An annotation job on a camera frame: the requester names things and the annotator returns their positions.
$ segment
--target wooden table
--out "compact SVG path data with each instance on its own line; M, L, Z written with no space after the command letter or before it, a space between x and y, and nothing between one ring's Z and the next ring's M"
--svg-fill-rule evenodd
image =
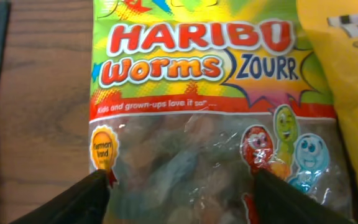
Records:
M0 79L0 223L88 174L92 0L12 0Z

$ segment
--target cartoon worm character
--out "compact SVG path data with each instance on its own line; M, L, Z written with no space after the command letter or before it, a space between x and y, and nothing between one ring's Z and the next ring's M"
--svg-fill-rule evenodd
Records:
M307 193L328 168L330 157L326 143L315 134L303 134L296 143L298 172L289 183Z
M278 138L277 162L272 164L274 174L285 180L291 175L294 143L298 138L298 122L288 105L279 106L274 113L274 131Z
M269 162L273 156L273 141L265 127L255 125L247 128L240 153L252 174L258 169L271 170Z

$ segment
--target haribo logo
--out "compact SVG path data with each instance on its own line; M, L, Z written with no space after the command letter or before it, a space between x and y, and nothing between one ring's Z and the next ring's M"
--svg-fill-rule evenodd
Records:
M294 43L292 23L280 20L264 21L257 26L249 22L181 23L175 28L163 22L147 29L142 24L115 24L109 33L107 55L148 53L156 47L165 52L188 52L227 47L256 50L260 46L272 55L285 55Z
M181 23L175 27L165 22L150 27L115 24L108 36L106 53L109 57L116 57L122 53L149 53L157 48L164 52L190 52L226 48L251 51L263 47L272 55L285 55L294 43L292 23L280 20L263 21L259 25L249 22ZM99 84L110 88L126 82L140 84L162 78L171 81L203 78L217 81L224 76L222 66L223 61L217 55L202 58L160 57L137 62L127 57L119 62L105 61L99 73Z

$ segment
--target plastic packaging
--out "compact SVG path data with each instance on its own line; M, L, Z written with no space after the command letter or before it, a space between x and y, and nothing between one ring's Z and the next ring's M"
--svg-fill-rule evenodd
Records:
M267 169L346 217L331 92L295 1L94 1L90 169L106 223L257 223Z
M299 0L298 9L333 90L358 183L358 1Z

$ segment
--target green cartoon worm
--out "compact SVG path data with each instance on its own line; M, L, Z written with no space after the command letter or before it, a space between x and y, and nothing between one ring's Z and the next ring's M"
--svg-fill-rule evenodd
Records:
M285 180L291 175L294 143L298 139L299 130L295 114L289 105L279 106L273 116L274 133L278 139L277 158L272 164L274 174Z

